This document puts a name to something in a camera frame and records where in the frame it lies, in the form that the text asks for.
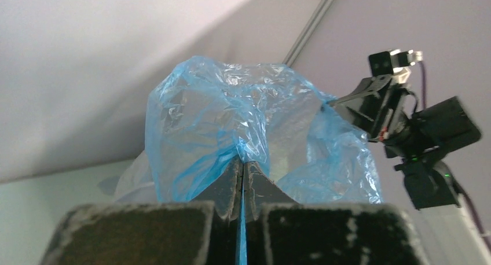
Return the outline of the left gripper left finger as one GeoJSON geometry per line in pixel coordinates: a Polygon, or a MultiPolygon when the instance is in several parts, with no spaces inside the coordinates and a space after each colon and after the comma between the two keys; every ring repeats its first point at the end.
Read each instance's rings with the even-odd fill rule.
{"type": "Polygon", "coordinates": [[[239,264],[243,163],[186,203],[79,205],[61,219],[41,264],[239,264]]]}

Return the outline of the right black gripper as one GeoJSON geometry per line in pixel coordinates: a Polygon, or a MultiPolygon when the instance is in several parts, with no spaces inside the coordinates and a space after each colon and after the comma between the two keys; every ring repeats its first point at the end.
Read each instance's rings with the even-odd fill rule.
{"type": "Polygon", "coordinates": [[[380,140],[380,133],[388,128],[390,117],[398,103],[407,95],[409,75],[379,75],[363,78],[350,94],[326,102],[342,119],[365,131],[369,142],[380,140]],[[360,104],[343,102],[360,98],[360,104]]]}

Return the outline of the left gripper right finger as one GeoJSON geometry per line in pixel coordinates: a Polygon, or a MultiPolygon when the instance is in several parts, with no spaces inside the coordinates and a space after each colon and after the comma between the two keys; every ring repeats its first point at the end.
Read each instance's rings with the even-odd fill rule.
{"type": "Polygon", "coordinates": [[[390,204],[300,204],[257,162],[243,166],[248,264],[429,264],[409,216],[390,204]]]}

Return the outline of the blue plastic trash bag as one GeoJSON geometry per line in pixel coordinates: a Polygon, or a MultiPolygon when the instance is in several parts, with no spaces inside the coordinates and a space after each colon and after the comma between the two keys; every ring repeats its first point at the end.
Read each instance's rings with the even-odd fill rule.
{"type": "MultiPolygon", "coordinates": [[[[224,64],[194,56],[148,97],[145,153],[157,200],[186,203],[232,158],[257,162],[300,204],[380,204],[367,135],[325,103],[334,100],[280,64],[224,64]]],[[[240,262],[247,262],[243,176],[240,262]]]]}

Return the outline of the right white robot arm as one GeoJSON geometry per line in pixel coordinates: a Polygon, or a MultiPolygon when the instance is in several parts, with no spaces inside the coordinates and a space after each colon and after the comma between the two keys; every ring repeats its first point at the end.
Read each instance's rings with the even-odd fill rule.
{"type": "Polygon", "coordinates": [[[404,188],[446,264],[489,264],[490,242],[468,194],[444,163],[449,153],[479,141],[481,132],[456,97],[407,115],[405,100],[415,96],[408,78],[365,78],[329,105],[365,131],[368,141],[382,143],[387,158],[401,159],[394,169],[403,173],[404,188]]]}

